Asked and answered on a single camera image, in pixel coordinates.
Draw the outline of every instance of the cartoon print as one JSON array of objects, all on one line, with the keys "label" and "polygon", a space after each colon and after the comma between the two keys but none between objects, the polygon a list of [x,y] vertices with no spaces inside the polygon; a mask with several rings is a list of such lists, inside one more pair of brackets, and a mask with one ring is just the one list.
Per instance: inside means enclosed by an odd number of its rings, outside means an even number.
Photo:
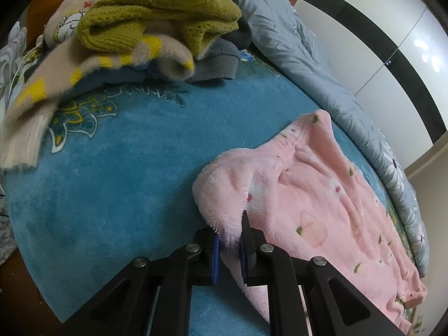
[{"label": "cartoon print", "polygon": [[86,11],[77,11],[75,13],[62,17],[62,23],[56,26],[56,30],[53,34],[53,39],[62,43],[67,38],[71,37],[78,26],[79,20],[86,13]]}]

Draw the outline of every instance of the pile of clothes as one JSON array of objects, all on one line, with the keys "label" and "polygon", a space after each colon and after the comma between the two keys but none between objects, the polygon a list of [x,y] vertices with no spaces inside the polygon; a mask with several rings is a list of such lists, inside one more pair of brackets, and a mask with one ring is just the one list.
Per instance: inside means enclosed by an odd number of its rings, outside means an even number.
[{"label": "pile of clothes", "polygon": [[106,83],[234,79],[249,25],[231,0],[64,0],[51,49],[8,107],[0,167],[35,166],[62,100]]}]

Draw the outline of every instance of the ribbed cuff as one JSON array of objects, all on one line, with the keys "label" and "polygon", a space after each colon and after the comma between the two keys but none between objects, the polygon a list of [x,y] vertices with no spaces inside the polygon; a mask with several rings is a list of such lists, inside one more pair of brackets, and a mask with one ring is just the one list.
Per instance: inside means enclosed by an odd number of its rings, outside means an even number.
[{"label": "ribbed cuff", "polygon": [[234,80],[238,63],[234,55],[217,55],[213,58],[197,60],[194,62],[194,75],[187,82],[200,82],[204,80],[225,79]]}]

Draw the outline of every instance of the cable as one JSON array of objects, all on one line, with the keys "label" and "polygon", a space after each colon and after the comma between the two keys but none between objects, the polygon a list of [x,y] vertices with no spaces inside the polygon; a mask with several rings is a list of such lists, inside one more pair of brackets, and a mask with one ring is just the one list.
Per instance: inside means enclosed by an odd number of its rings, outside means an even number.
[{"label": "cable", "polygon": [[25,56],[23,57],[22,61],[20,62],[19,67],[17,68],[17,71],[16,71],[16,73],[14,74],[13,79],[11,80],[10,89],[8,90],[8,95],[7,95],[6,98],[5,98],[5,111],[8,109],[8,106],[9,106],[9,104],[10,104],[10,96],[11,96],[11,91],[13,90],[14,80],[16,79],[17,75],[20,74],[20,70],[21,70],[21,68],[22,68],[22,66],[23,66],[23,62],[25,62],[26,57],[28,57],[28,55],[29,55],[32,51],[34,51],[36,48],[39,48],[39,47],[41,47],[41,46],[42,46],[42,44],[39,44],[39,45],[36,45],[33,49],[29,50],[29,51],[25,54]]}]

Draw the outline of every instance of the knit sweater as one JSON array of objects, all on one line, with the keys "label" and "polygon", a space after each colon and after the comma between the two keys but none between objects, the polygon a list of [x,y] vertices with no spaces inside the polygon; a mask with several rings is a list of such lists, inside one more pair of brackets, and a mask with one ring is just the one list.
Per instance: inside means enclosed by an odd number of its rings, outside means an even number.
[{"label": "knit sweater", "polygon": [[238,29],[231,0],[99,0],[79,21],[77,36],[92,50],[135,48],[151,20],[172,20],[194,56],[216,37]]},{"label": "knit sweater", "polygon": [[60,101],[70,98],[84,79],[100,68],[138,67],[156,59],[170,79],[193,74],[193,57],[186,46],[166,34],[145,34],[129,53],[98,55],[75,37],[59,44],[34,71],[10,104],[0,133],[0,168],[34,167],[43,134]]}]

